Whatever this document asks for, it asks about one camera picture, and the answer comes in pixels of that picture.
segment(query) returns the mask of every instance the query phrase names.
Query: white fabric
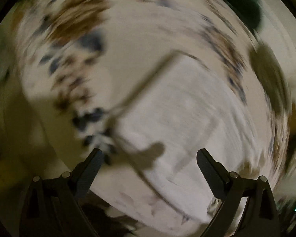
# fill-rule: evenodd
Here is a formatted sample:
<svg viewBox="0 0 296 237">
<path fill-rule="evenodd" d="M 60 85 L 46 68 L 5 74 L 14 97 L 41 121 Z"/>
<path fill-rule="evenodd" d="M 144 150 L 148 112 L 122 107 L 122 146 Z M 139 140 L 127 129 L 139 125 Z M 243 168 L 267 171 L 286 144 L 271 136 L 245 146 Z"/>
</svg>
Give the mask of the white fabric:
<svg viewBox="0 0 296 237">
<path fill-rule="evenodd" d="M 236 95 L 199 61 L 179 55 L 156 78 L 118 120 L 115 134 L 130 144 L 121 143 L 167 201 L 190 217 L 210 220 L 213 194 L 196 152 L 206 148 L 228 171 L 239 171 L 245 162 L 257 167 L 261 149 L 254 127 Z M 142 152 L 155 143 L 164 151 L 145 167 L 154 154 Z"/>
</svg>

